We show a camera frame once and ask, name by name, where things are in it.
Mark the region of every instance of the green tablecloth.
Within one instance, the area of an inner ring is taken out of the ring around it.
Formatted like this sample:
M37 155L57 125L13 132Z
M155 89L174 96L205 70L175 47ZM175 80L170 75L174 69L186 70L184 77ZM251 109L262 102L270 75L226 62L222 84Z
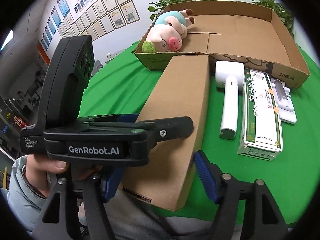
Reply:
M94 75L84 91L79 116L98 114L139 113L156 85L162 71L149 71L131 54L137 43L117 56L105 68ZM237 136L233 140L219 137L223 109L223 92L217 91L215 78L211 77L209 107L202 150L222 172L228 172L239 180L253 182L263 179L273 194L287 224L294 223L308 205L319 180L320 168L320 69L301 50L311 76L296 91L291 91L297 115L297 123L282 123L283 152L269 162L237 155ZM242 111L239 110L238 124ZM213 220L217 206L205 194L196 175L186 206L169 212L157 208L164 216L193 217ZM237 222L241 223L244 201L239 204Z

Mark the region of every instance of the brown hoof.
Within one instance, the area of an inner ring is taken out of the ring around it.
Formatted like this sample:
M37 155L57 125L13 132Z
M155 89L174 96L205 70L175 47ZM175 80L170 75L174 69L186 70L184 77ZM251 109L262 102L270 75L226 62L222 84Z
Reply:
M191 16L191 15L193 15L193 10L186 9L186 13L187 13L188 16Z
M191 21L192 24L195 23L195 19L193 17L189 17L189 20Z

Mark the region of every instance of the green plush hair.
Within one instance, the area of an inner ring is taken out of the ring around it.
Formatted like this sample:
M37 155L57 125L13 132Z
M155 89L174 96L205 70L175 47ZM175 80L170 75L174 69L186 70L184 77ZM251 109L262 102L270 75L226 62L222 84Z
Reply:
M150 41L144 41L142 44L143 53L155 53L157 52L155 46Z

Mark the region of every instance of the human hand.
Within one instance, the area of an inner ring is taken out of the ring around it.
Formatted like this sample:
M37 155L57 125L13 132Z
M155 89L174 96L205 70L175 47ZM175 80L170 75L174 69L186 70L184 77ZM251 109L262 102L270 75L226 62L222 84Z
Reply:
M69 163L52 160L47 155L28 155L25 178L37 193L47 198L50 194L47 172L61 174L67 171L68 167ZM100 171L101 168L101 166L92 166L82 170L80 179Z

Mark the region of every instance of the white and green box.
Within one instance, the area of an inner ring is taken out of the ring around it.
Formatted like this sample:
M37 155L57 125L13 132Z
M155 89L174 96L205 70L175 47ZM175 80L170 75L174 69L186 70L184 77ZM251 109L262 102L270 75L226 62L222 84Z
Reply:
M279 109L268 74L244 70L243 118L238 154L271 161L282 152Z

